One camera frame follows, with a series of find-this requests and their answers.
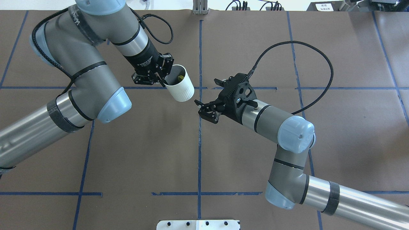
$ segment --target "white label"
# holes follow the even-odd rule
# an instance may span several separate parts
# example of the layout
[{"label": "white label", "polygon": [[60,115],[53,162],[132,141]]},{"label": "white label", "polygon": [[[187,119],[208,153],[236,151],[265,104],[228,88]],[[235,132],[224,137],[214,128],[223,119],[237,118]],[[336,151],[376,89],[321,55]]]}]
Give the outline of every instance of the white label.
[{"label": "white label", "polygon": [[334,11],[331,3],[319,3],[315,4],[315,7],[318,11]]}]

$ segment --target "blue grid line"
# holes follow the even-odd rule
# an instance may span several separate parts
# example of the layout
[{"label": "blue grid line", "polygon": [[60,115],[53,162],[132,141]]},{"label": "blue grid line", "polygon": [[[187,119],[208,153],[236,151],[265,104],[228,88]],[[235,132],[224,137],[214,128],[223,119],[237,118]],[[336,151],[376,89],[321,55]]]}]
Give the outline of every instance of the blue grid line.
[{"label": "blue grid line", "polygon": [[72,230],[76,229],[76,224],[78,221],[78,214],[79,214],[79,208],[81,205],[81,198],[83,196],[83,189],[84,189],[84,181],[85,181],[85,174],[87,173],[87,165],[88,165],[88,158],[90,156],[90,149],[91,149],[91,140],[92,140],[92,135],[94,133],[94,124],[95,120],[92,121],[92,126],[91,126],[91,132],[90,132],[90,138],[88,140],[88,148],[87,148],[87,155],[85,156],[85,163],[84,163],[84,170],[82,172],[82,179],[81,179],[81,185],[79,188],[79,194],[78,194],[78,201],[77,201],[77,208],[75,210],[75,217],[74,217],[74,224],[72,227]]},{"label": "blue grid line", "polygon": [[[2,89],[65,89],[65,86],[3,86]],[[165,90],[163,87],[150,87],[150,86],[124,86],[127,90]]]},{"label": "blue grid line", "polygon": [[[0,192],[0,196],[78,196],[79,192]],[[102,192],[84,192],[83,196],[100,196]]]},{"label": "blue grid line", "polygon": [[[290,21],[290,13],[287,11],[287,22],[288,22],[288,31],[290,33],[290,40],[293,41],[292,39],[292,31],[291,31],[291,21]],[[301,105],[301,109],[304,108],[304,104],[303,104],[303,99],[302,99],[302,92],[301,92],[301,84],[300,84],[300,78],[298,75],[298,69],[297,69],[297,65],[296,65],[296,58],[295,58],[295,49],[294,49],[294,44],[291,44],[291,50],[292,50],[292,58],[294,60],[294,70],[295,70],[295,75],[297,76],[297,86],[298,86],[298,96],[300,98],[300,105]],[[303,118],[305,119],[305,113],[304,111],[301,112]],[[311,167],[311,175],[314,176],[314,165],[312,162],[312,155],[311,155],[311,150],[308,150],[308,155],[310,157],[310,167]],[[317,211],[317,217],[318,217],[318,224],[319,224],[319,229],[323,230],[322,228],[322,220],[321,220],[321,213],[319,211]]]},{"label": "blue grid line", "polygon": [[24,23],[27,19],[27,15],[28,15],[28,10],[26,11],[26,14],[24,15],[24,19],[23,19],[23,22],[21,23],[20,30],[18,31],[16,41],[14,42],[13,49],[11,50],[9,60],[7,61],[6,68],[4,69],[3,77],[1,78],[1,81],[0,81],[0,89],[2,88],[4,79],[6,78],[7,70],[9,69],[11,58],[13,57],[14,51],[16,50],[17,42],[18,42],[18,39],[20,38],[21,31],[23,30]]},{"label": "blue grid line", "polygon": [[[212,90],[222,90],[223,87],[214,87]],[[255,90],[277,90],[277,87],[253,87]]]},{"label": "blue grid line", "polygon": [[362,191],[368,194],[409,194],[409,191]]},{"label": "blue grid line", "polygon": [[[302,90],[323,90],[325,87],[301,87]],[[400,90],[409,90],[409,87],[398,87]],[[330,87],[329,90],[396,90],[395,87]]]},{"label": "blue grid line", "polygon": [[383,44],[382,37],[381,37],[381,34],[379,32],[378,23],[376,22],[375,12],[372,12],[372,17],[373,17],[373,23],[375,24],[376,33],[378,34],[379,42],[380,42],[381,47],[382,47],[382,51],[383,51],[383,53],[385,55],[386,63],[388,64],[389,72],[391,73],[391,76],[392,76],[392,80],[393,80],[393,84],[394,84],[395,89],[396,89],[396,93],[398,94],[398,98],[399,98],[399,102],[400,102],[400,105],[401,105],[402,110],[403,110],[403,114],[405,115],[406,123],[409,126],[408,114],[407,114],[406,108],[405,108],[405,106],[403,104],[402,96],[400,95],[400,92],[399,92],[399,89],[398,89],[398,84],[396,83],[395,75],[393,74],[393,71],[392,71],[391,63],[389,62],[388,55],[386,54],[385,46]]},{"label": "blue grid line", "polygon": [[[263,192],[201,192],[202,196],[258,196]],[[198,192],[152,192],[152,196],[197,196]]]},{"label": "blue grid line", "polygon": [[[202,101],[202,22],[199,21],[199,97]],[[202,218],[202,118],[199,117],[198,146],[198,220]]]}]

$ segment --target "white cup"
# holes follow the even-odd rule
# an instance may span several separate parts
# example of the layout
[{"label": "white cup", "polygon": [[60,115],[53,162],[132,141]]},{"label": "white cup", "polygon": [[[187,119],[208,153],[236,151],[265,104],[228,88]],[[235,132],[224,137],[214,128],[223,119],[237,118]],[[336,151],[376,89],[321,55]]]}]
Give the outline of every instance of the white cup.
[{"label": "white cup", "polygon": [[[178,80],[178,76],[180,75],[183,76],[181,82]],[[170,74],[166,76],[165,80],[169,84],[165,84],[166,88],[176,101],[184,102],[193,97],[195,88],[184,66],[173,65]]]}]

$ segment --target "black band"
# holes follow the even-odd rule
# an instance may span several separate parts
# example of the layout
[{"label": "black band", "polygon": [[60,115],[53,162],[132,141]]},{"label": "black band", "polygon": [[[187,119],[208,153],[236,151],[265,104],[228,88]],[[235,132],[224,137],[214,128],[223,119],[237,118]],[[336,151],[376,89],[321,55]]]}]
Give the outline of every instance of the black band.
[{"label": "black band", "polygon": [[127,41],[121,42],[121,43],[115,43],[115,42],[111,42],[113,45],[126,45],[128,43],[130,43],[131,41],[133,41],[136,36],[138,36],[139,34],[139,30],[141,29],[141,26],[138,26],[138,30],[136,31],[136,33],[132,36],[132,38],[128,39]]},{"label": "black band", "polygon": [[97,46],[104,42],[88,25],[87,21],[85,20],[84,16],[81,13],[81,10],[78,6],[72,5],[68,7],[69,14],[71,16],[72,21],[77,26],[79,31],[91,42],[91,45]]},{"label": "black band", "polygon": [[283,164],[283,165],[287,165],[287,166],[296,168],[296,169],[304,170],[304,167],[302,167],[302,166],[294,165],[294,164],[288,163],[288,162],[286,162],[286,161],[279,160],[279,159],[277,159],[277,158],[274,158],[274,161],[277,162],[277,163]]},{"label": "black band", "polygon": [[60,109],[57,106],[56,100],[52,100],[47,103],[47,111],[50,118],[54,121],[54,123],[63,131],[67,133],[73,133],[82,127],[75,126],[72,124],[67,118],[65,118],[62,114]]},{"label": "black band", "polygon": [[261,114],[264,112],[265,109],[267,109],[268,107],[270,107],[271,105],[266,105],[264,106],[260,112],[257,114],[256,120],[254,121],[254,131],[257,132],[257,123],[258,120],[260,119]]},{"label": "black band", "polygon": [[87,115],[85,115],[85,114],[81,111],[81,109],[78,107],[78,105],[75,103],[74,98],[72,97],[72,92],[71,92],[71,90],[68,91],[68,97],[69,97],[69,99],[70,99],[70,101],[71,101],[72,106],[74,106],[75,110],[77,110],[77,112],[78,112],[83,118],[85,118],[85,119],[87,119],[87,120],[89,120],[89,121],[92,121],[92,119],[89,118]]},{"label": "black band", "polygon": [[338,208],[339,204],[339,184],[330,181],[330,196],[327,206],[322,213],[332,216]]},{"label": "black band", "polygon": [[79,76],[85,74],[86,72],[88,72],[88,71],[90,71],[90,70],[92,70],[92,69],[95,69],[95,68],[97,68],[98,66],[101,66],[101,65],[106,65],[106,62],[100,61],[100,62],[94,63],[94,64],[92,64],[92,65],[89,65],[89,66],[87,66],[87,67],[81,69],[80,71],[76,72],[76,73],[72,76],[72,80],[77,79],[77,77],[79,77]]},{"label": "black band", "polygon": [[303,197],[301,197],[301,201],[300,201],[300,205],[302,205],[304,203],[304,200],[306,199],[307,196],[307,192],[308,192],[308,184],[310,183],[310,176],[307,176],[307,180],[306,180],[306,186],[304,187],[304,193],[303,193]]}]

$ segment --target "black cable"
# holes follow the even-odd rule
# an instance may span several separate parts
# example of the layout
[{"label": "black cable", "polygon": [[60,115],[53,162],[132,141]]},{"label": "black cable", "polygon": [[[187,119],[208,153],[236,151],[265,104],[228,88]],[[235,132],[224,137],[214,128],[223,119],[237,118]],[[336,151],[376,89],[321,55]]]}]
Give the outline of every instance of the black cable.
[{"label": "black cable", "polygon": [[240,10],[240,9],[241,9],[241,2],[240,2],[239,0],[233,0],[233,1],[226,7],[225,10],[227,10],[227,9],[229,8],[229,6],[230,6],[231,4],[233,4],[234,2],[236,3],[236,5],[237,5],[237,2],[240,4],[240,5],[239,5],[239,8],[238,8],[238,9]]},{"label": "black cable", "polygon": [[[161,17],[159,17],[158,15],[155,15],[155,14],[145,14],[145,15],[143,15],[141,17],[132,8],[130,8],[130,10],[138,18],[138,21],[142,25],[142,27],[146,28],[146,30],[151,34],[153,39],[155,39],[159,43],[162,43],[162,44],[165,44],[165,45],[170,44],[173,41],[173,29],[172,29],[171,25],[165,19],[163,19],[163,18],[161,18]],[[171,30],[171,39],[168,42],[161,41],[155,35],[153,35],[152,31],[149,29],[149,27],[144,22],[144,19],[149,18],[149,17],[158,18],[158,19],[162,20],[164,23],[166,23],[166,25],[168,25],[169,29]]]},{"label": "black cable", "polygon": [[52,14],[52,15],[46,17],[46,18],[44,18],[42,21],[40,21],[40,22],[34,27],[33,32],[31,33],[31,38],[32,38],[32,40],[33,40],[34,47],[38,50],[38,52],[39,52],[48,62],[50,62],[53,66],[57,67],[57,69],[59,69],[61,72],[63,72],[65,75],[67,75],[67,76],[70,78],[70,80],[71,80],[70,83],[68,84],[68,86],[64,89],[64,91],[63,91],[61,94],[66,93],[66,92],[70,89],[70,87],[71,87],[72,84],[74,83],[74,82],[73,82],[73,78],[72,78],[72,76],[71,76],[61,65],[59,65],[57,62],[53,61],[50,57],[48,57],[48,56],[43,52],[43,50],[40,48],[40,46],[39,46],[38,43],[37,43],[36,34],[37,34],[38,29],[39,29],[44,23],[48,22],[49,20],[55,18],[56,16],[58,16],[58,15],[60,15],[60,14],[65,13],[65,12],[67,12],[67,11],[68,11],[68,8],[65,8],[65,9],[63,9],[63,10],[60,10],[60,11],[58,11],[58,12],[56,12],[56,13],[54,13],[54,14]]},{"label": "black cable", "polygon": [[262,10],[263,7],[264,7],[267,3],[271,3],[271,8],[273,8],[273,2],[266,2],[266,3],[264,3],[264,5],[260,8],[260,10]]},{"label": "black cable", "polygon": [[235,3],[235,4],[236,4],[236,10],[238,10],[237,1],[232,1],[232,2],[226,7],[225,11],[229,8],[229,6],[230,6],[232,3]]},{"label": "black cable", "polygon": [[264,52],[258,57],[256,63],[255,63],[254,66],[253,66],[253,68],[250,70],[250,72],[249,72],[247,75],[248,75],[248,78],[250,79],[250,77],[253,75],[254,71],[255,71],[256,68],[257,68],[258,62],[261,60],[261,58],[262,58],[269,50],[271,50],[272,48],[277,47],[277,46],[279,46],[279,45],[285,45],[285,44],[291,44],[291,43],[304,45],[304,46],[306,46],[306,47],[309,47],[309,48],[311,48],[311,49],[317,51],[317,52],[318,52],[321,56],[323,56],[324,59],[327,61],[328,65],[329,65],[329,67],[330,67],[330,70],[331,70],[330,80],[328,81],[328,84],[327,84],[327,86],[325,87],[324,91],[321,93],[321,95],[320,95],[315,101],[313,101],[312,103],[310,103],[309,105],[307,105],[307,106],[305,106],[304,108],[302,108],[302,109],[300,109],[300,110],[295,111],[295,112],[292,113],[293,115],[295,115],[295,114],[297,114],[297,113],[300,113],[300,112],[302,112],[302,111],[308,109],[309,107],[311,107],[311,106],[313,106],[315,103],[317,103],[317,102],[324,96],[324,94],[328,91],[329,87],[331,86],[332,80],[333,80],[333,78],[334,78],[334,68],[333,68],[333,66],[332,66],[332,64],[331,64],[331,62],[330,62],[330,60],[328,59],[328,57],[327,57],[321,50],[315,48],[314,46],[312,46],[312,45],[310,45],[310,44],[307,44],[307,43],[304,43],[304,42],[301,42],[301,41],[285,41],[285,42],[280,42],[280,43],[274,44],[274,45],[268,47],[266,50],[264,50]]}]

